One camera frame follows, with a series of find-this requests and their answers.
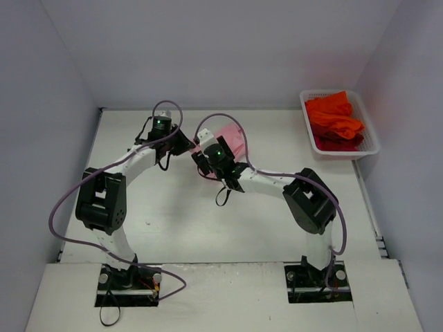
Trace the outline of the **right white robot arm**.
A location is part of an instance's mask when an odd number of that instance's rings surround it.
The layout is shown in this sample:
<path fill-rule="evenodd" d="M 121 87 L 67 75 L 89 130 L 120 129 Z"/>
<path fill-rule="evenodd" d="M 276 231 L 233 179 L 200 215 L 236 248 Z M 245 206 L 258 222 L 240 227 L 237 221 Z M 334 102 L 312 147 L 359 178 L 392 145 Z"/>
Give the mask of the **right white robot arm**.
<path fill-rule="evenodd" d="M 306 232 L 306 268 L 308 280 L 324 284 L 331 277 L 329 261 L 332 256 L 332 222 L 336 208 L 326 195 L 327 186 L 308 168 L 296 174 L 296 178 L 266 176 L 254 171 L 247 163 L 236 162 L 222 136 L 203 129 L 197 134 L 200 152 L 192 155 L 204 174 L 212 172 L 229 191 L 263 194 L 282 199 L 288 205 L 297 225 Z"/>

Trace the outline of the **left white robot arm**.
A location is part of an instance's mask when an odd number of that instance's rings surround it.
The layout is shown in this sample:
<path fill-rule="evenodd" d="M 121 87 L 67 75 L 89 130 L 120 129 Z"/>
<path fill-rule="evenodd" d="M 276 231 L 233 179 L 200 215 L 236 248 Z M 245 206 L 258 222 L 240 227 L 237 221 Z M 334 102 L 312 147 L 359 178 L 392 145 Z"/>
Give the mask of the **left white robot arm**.
<path fill-rule="evenodd" d="M 127 217 L 127 187 L 163 157 L 179 156 L 195 147 L 164 111 L 152 119 L 146 139 L 137 136 L 134 146 L 117 161 L 117 166 L 80 186 L 75 217 L 92 231 L 105 248 L 105 264 L 115 271 L 113 281 L 128 291 L 138 283 L 132 263 L 138 261 L 131 249 L 123 223 Z"/>

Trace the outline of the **pink t shirt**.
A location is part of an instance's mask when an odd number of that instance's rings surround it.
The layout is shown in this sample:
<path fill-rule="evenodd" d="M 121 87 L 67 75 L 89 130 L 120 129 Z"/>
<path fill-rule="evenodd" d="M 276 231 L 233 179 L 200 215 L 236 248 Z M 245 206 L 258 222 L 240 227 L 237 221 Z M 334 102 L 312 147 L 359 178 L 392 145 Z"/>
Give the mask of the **pink t shirt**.
<path fill-rule="evenodd" d="M 230 148 L 235 157 L 235 161 L 239 161 L 241 158 L 244 157 L 245 155 L 244 138 L 243 135 L 241 134 L 239 127 L 234 122 L 228 123 L 214 134 L 215 138 L 218 138 L 219 136 L 222 136 L 226 141 L 228 147 Z M 201 152 L 200 145 L 196 144 L 196 147 L 191 150 L 191 156 L 193 156 L 193 154 L 195 153 L 198 154 L 199 152 Z M 205 175 L 198 166 L 197 166 L 197 172 L 203 178 L 206 178 L 211 181 L 217 180 L 213 173 L 208 173 L 207 175 Z"/>

